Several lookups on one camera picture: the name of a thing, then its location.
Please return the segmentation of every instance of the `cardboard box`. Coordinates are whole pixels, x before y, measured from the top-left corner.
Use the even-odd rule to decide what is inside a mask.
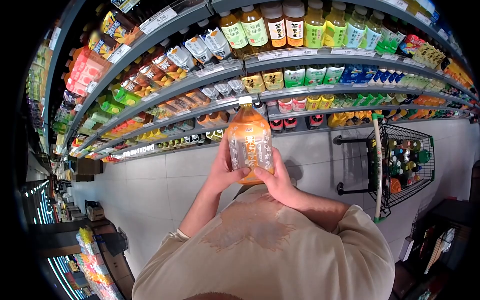
[[[90,221],[105,219],[105,214],[103,213],[103,208],[101,207],[87,207],[87,216]]]

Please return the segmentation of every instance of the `green bottle label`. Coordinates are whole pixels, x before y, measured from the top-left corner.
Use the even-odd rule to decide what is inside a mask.
[[[326,23],[322,26],[314,26],[305,22],[305,35],[303,36],[303,45],[309,48],[323,47],[326,28]]]

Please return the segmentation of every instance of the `white bottle cap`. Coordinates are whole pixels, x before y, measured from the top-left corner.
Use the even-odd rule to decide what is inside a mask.
[[[202,27],[202,26],[205,26],[208,24],[208,18],[207,19],[203,19],[201,20],[200,22],[197,22],[197,24]]]
[[[367,14],[367,8],[358,4],[355,4],[355,11],[362,15]]]
[[[251,11],[253,11],[253,5],[242,6],[241,10],[243,12],[251,12]]]
[[[219,13],[220,17],[226,17],[230,14],[230,11],[226,11],[226,12],[221,12]]]
[[[267,19],[276,19],[283,15],[282,5],[278,1],[260,4],[260,10],[262,11],[262,16]]]
[[[183,28],[183,29],[180,29],[179,32],[180,32],[181,34],[185,34],[185,33],[187,33],[187,31],[188,31],[189,29],[190,29],[190,27],[187,26],[187,27],[185,27],[185,28]]]
[[[342,1],[332,1],[332,6],[338,10],[344,11],[347,5]]]
[[[375,16],[375,18],[379,19],[379,20],[383,20],[385,15],[383,12],[380,12],[378,10],[373,10],[373,15]]]
[[[322,0],[308,0],[308,6],[319,10],[324,7],[324,3]]]
[[[298,0],[283,1],[283,13],[287,17],[301,18],[305,15],[305,6]]]
[[[252,103],[252,97],[243,96],[239,98],[239,104],[248,104],[248,103]]]

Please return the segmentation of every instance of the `store aisle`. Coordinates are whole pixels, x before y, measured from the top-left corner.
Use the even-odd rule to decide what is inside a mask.
[[[389,242],[395,258],[419,207],[446,196],[467,199],[473,163],[480,159],[478,125],[467,120],[442,120],[402,124],[434,137],[435,181],[415,196],[392,209],[378,226]],[[336,185],[346,189],[366,188],[366,156],[359,144],[333,145],[332,139],[365,137],[369,129],[317,132],[273,139],[291,176],[301,190],[361,206],[373,215],[375,201],[368,194],[338,196]],[[187,213],[195,195],[207,178],[217,148],[197,149],[116,165],[104,164],[105,172],[93,182],[74,182],[73,197],[83,209],[84,199],[100,201],[106,217],[128,236],[125,253],[133,275],[158,249],[163,237],[175,230]],[[233,184],[222,193],[219,211],[240,188]]]

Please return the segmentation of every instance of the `bottled drink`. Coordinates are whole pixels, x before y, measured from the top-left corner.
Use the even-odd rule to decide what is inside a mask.
[[[239,98],[240,110],[227,129],[232,169],[249,167],[240,184],[262,183],[253,169],[261,167],[273,174],[272,139],[268,121],[252,107],[252,97]]]

